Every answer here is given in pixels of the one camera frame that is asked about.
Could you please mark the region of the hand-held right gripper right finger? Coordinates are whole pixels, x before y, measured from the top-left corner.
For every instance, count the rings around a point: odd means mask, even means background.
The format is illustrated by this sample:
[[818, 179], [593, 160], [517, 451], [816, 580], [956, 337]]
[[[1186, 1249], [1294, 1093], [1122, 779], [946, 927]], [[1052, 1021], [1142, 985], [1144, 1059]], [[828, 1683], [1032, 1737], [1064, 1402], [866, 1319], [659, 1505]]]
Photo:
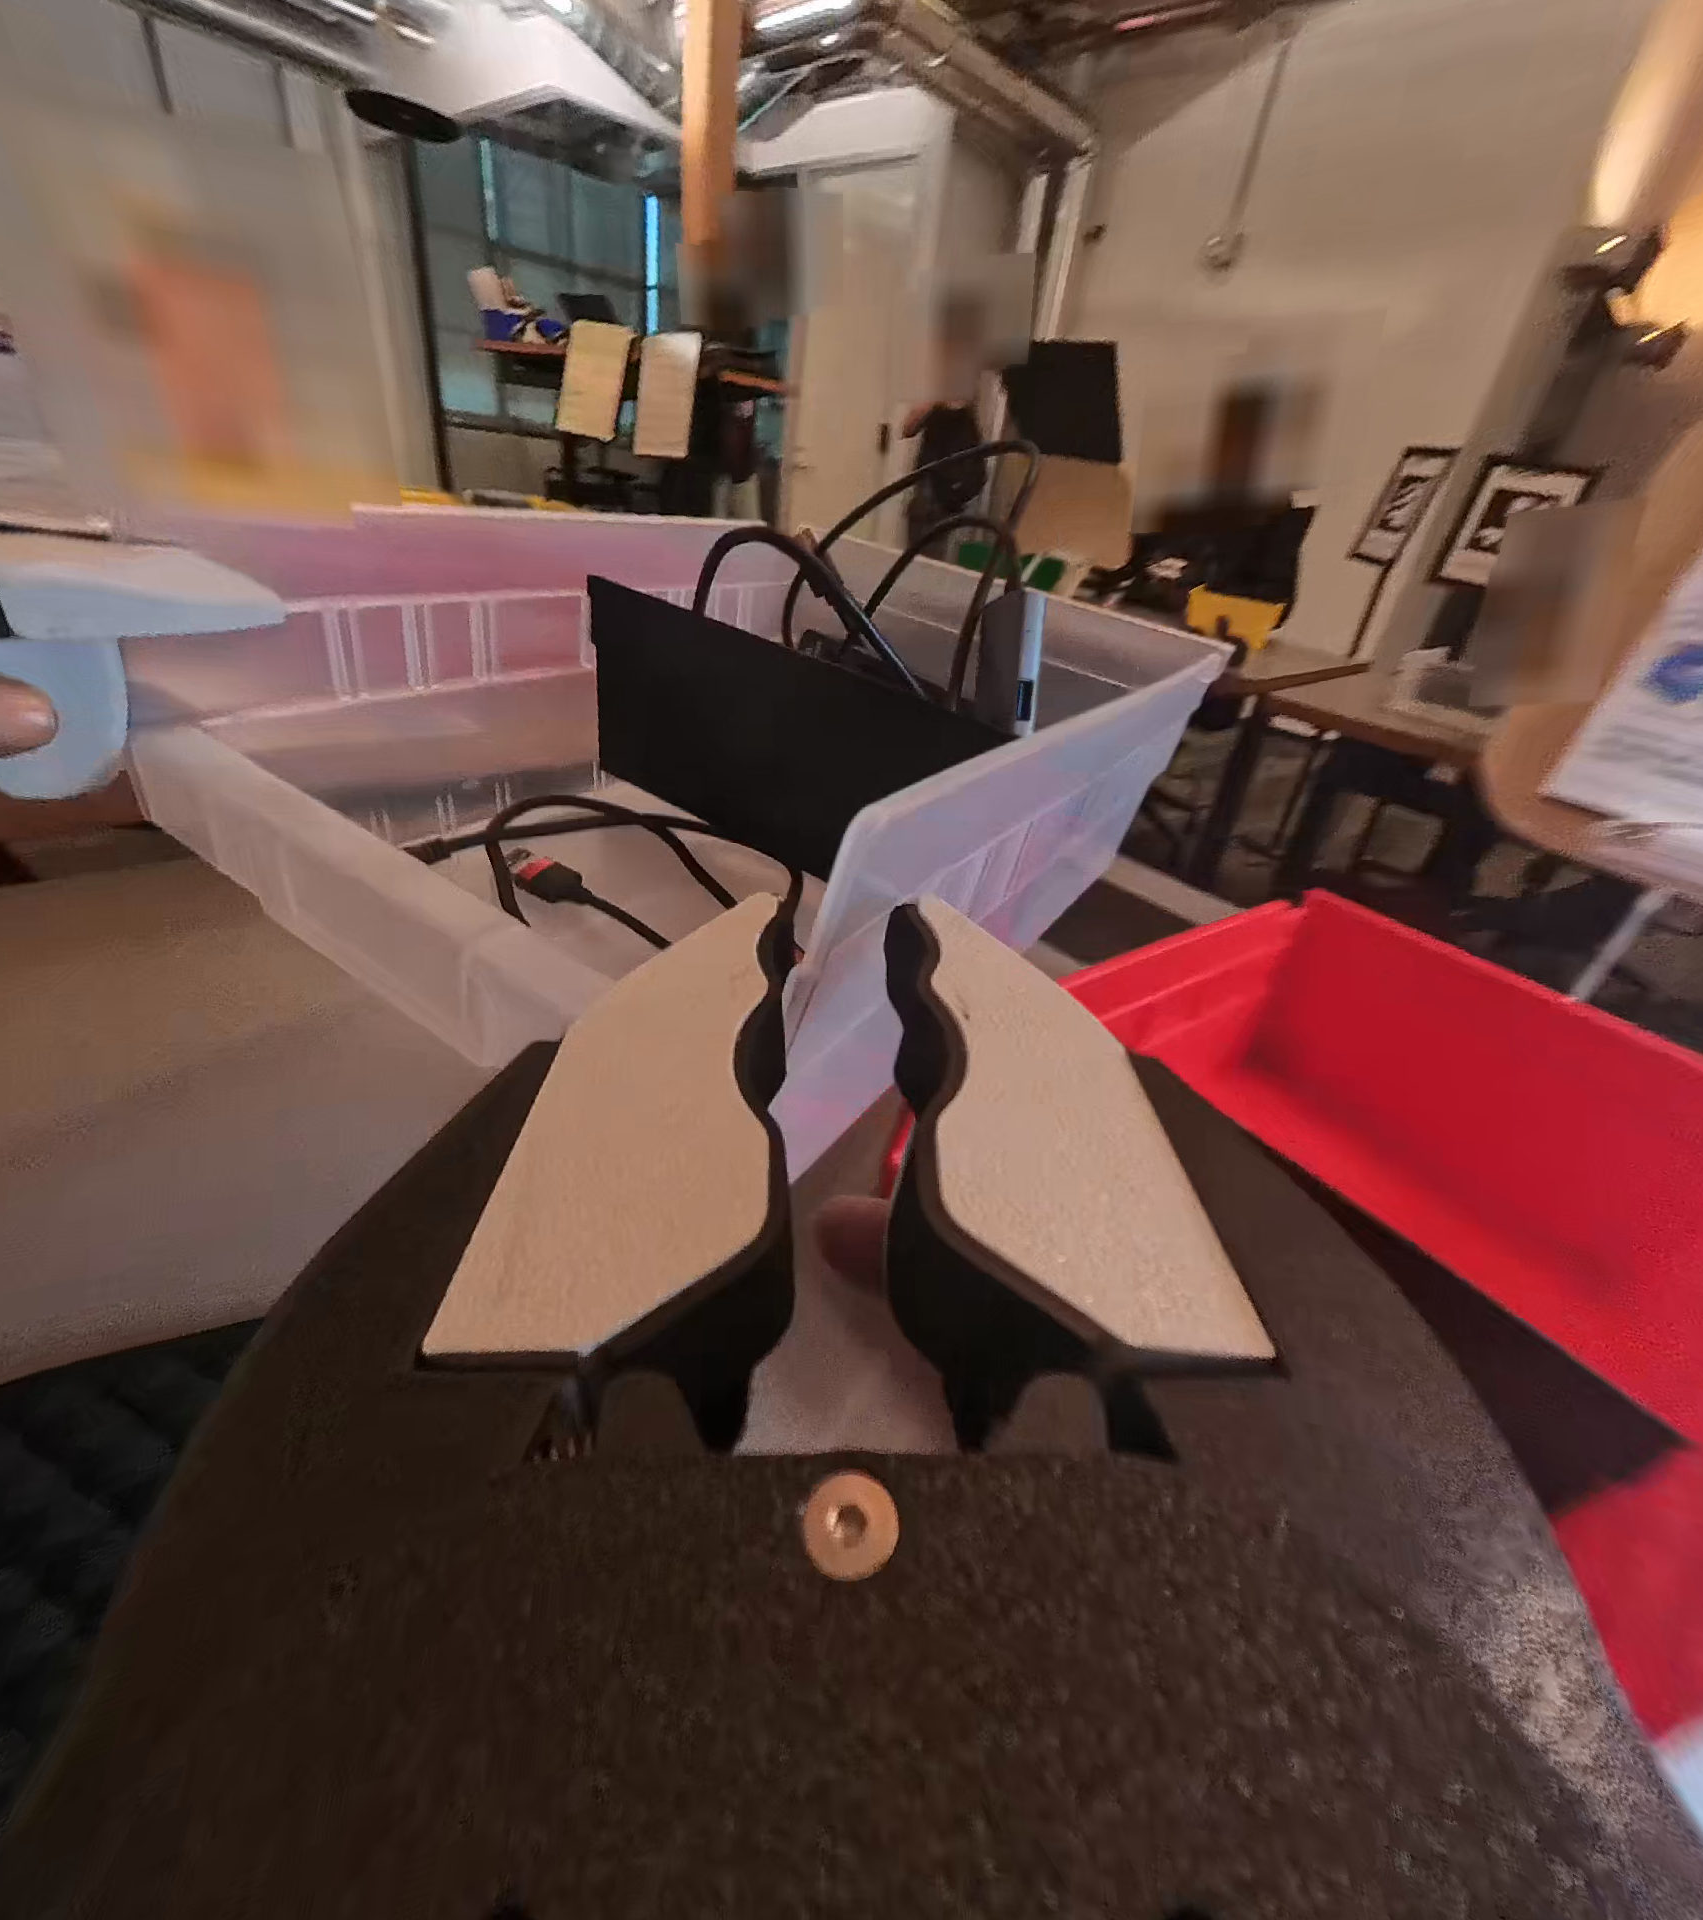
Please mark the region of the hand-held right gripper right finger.
[[886, 1290], [960, 1452], [1006, 1440], [1054, 1383], [1094, 1452], [1168, 1456], [1154, 1387], [1278, 1381], [1278, 1341], [1126, 1046], [934, 896], [892, 913], [884, 960], [912, 1119]]

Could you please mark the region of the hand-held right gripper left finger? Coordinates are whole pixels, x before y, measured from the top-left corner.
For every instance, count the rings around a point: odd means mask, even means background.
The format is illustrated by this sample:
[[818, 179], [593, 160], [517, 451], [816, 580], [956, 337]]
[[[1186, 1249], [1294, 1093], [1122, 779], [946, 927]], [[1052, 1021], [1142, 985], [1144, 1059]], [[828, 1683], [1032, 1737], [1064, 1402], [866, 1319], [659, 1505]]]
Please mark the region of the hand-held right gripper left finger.
[[742, 1439], [790, 1329], [794, 909], [750, 894], [619, 978], [549, 1064], [421, 1348], [437, 1372], [671, 1381], [703, 1444]]

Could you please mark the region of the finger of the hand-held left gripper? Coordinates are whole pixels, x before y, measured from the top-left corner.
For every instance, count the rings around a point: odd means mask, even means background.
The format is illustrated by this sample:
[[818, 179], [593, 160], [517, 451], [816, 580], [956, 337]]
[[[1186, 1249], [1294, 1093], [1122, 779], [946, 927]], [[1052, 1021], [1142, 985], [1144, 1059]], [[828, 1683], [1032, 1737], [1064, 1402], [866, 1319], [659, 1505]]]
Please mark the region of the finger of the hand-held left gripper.
[[285, 600], [173, 545], [0, 540], [0, 610], [31, 643], [193, 639], [281, 627]]

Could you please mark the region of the clear plastic bin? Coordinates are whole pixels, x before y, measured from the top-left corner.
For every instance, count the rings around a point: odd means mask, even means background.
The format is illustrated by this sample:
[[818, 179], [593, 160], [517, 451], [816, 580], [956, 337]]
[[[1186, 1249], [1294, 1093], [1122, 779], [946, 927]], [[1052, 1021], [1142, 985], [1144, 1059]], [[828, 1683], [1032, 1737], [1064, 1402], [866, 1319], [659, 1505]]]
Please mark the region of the clear plastic bin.
[[[617, 775], [601, 747], [587, 587], [605, 576], [685, 610], [728, 531], [455, 507], [189, 519], [183, 545], [275, 591], [289, 617], [127, 645], [145, 812], [471, 1062], [559, 1040], [647, 945], [537, 904], [523, 925], [479, 850], [433, 865], [413, 846], [551, 792], [699, 814]], [[1046, 596], [1036, 733], [856, 816], [798, 917], [774, 1104], [794, 1173], [888, 1090], [892, 909], [938, 896], [1032, 948], [1104, 879], [1226, 660], [1212, 639]]]

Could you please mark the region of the red plastic bin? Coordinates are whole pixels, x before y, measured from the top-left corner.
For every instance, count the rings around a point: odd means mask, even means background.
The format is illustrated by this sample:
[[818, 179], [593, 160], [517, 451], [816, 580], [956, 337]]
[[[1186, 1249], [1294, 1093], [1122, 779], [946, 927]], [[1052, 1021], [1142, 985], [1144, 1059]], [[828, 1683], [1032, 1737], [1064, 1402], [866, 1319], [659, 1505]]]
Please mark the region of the red plastic bin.
[[[1062, 987], [1146, 1090], [1330, 1207], [1516, 1456], [1652, 1737], [1703, 1725], [1703, 1059], [1322, 892]], [[1278, 1381], [1356, 1332], [1230, 1253]]]

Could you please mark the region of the black USB hub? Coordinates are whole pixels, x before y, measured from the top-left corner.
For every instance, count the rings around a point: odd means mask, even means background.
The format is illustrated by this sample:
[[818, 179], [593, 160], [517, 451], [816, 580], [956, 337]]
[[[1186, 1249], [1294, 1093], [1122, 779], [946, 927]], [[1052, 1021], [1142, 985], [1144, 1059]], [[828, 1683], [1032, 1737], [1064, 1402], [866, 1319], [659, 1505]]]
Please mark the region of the black USB hub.
[[866, 807], [1008, 733], [645, 588], [589, 576], [599, 765], [826, 883]]

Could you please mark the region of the grey slim USB hub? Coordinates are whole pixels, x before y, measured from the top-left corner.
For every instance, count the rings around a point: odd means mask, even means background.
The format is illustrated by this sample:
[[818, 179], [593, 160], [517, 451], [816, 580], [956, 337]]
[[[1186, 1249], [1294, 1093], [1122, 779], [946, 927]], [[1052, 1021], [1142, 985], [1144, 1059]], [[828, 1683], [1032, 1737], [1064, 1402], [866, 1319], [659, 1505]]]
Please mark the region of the grey slim USB hub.
[[1010, 584], [986, 602], [976, 634], [970, 707], [978, 723], [1010, 738], [1036, 731], [1046, 650], [1046, 598]]

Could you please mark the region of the pale board on easel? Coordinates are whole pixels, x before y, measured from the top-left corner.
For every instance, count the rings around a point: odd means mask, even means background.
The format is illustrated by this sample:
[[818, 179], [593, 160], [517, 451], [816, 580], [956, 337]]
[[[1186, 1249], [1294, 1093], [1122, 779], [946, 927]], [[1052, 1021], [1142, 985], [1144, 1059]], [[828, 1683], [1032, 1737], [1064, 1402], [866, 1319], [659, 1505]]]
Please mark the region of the pale board on easel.
[[703, 357], [705, 337], [697, 331], [643, 339], [631, 438], [637, 457], [657, 463], [683, 463], [689, 457]]
[[625, 325], [589, 318], [573, 325], [557, 405], [563, 438], [619, 441], [635, 342], [637, 334]]

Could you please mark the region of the wooden office table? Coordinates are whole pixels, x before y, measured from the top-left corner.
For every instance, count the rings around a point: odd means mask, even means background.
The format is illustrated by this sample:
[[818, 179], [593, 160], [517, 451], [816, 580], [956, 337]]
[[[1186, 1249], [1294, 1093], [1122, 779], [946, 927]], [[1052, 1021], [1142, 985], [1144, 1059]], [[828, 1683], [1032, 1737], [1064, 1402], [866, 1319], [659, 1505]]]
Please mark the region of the wooden office table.
[[1278, 899], [1302, 894], [1346, 804], [1418, 812], [1444, 834], [1456, 834], [1458, 821], [1482, 816], [1472, 782], [1488, 731], [1396, 707], [1388, 675], [1354, 662], [1310, 676], [1242, 664], [1226, 698], [1238, 727], [1184, 865], [1186, 881], [1202, 890], [1218, 881], [1268, 740], [1282, 723], [1312, 733], [1314, 761], [1298, 789], [1292, 828], [1274, 843], [1270, 887]]

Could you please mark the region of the instruction sheet on stand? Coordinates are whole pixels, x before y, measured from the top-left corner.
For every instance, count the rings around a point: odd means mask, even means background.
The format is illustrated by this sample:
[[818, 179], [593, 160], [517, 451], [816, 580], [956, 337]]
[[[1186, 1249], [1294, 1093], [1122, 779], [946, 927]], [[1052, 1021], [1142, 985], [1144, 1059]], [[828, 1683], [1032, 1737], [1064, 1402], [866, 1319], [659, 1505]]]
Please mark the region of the instruction sheet on stand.
[[1682, 849], [1670, 828], [1626, 826], [1558, 801], [1550, 787], [1590, 708], [1703, 553], [1703, 418], [1684, 428], [1638, 497], [1600, 510], [1594, 549], [1578, 588], [1532, 623], [1550, 687], [1572, 697], [1506, 710], [1480, 756], [1480, 790], [1516, 840], [1650, 899], [1628, 910], [1636, 932], [1672, 900], [1703, 909], [1703, 849]]

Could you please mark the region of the white door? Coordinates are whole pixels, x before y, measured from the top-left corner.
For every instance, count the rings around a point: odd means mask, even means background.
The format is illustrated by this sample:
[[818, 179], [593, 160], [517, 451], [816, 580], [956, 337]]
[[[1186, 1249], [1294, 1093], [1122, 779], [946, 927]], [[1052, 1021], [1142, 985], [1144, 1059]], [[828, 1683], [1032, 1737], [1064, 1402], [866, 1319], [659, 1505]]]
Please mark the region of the white door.
[[898, 474], [922, 367], [924, 162], [812, 170], [802, 189], [806, 312], [786, 442], [792, 527], [824, 532]]

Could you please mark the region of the tan and black chair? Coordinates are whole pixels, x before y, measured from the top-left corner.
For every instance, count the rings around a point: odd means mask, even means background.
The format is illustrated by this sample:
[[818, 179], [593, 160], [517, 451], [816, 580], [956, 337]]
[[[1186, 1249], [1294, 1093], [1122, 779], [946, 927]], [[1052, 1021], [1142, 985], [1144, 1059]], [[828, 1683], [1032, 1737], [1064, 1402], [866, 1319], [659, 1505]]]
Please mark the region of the tan and black chair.
[[1120, 354], [1110, 341], [1036, 341], [1006, 372], [1014, 436], [1038, 451], [1024, 543], [1090, 570], [1132, 553], [1136, 474], [1126, 455]]

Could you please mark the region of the wooden ceiling post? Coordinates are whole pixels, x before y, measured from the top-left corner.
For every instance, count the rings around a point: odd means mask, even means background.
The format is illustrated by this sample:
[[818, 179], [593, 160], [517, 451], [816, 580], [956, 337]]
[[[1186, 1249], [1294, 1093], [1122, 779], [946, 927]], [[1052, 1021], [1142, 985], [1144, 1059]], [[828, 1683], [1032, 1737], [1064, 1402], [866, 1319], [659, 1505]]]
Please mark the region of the wooden ceiling post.
[[687, 3], [679, 37], [683, 240], [705, 270], [724, 246], [736, 186], [738, 84], [748, 28], [744, 3]]

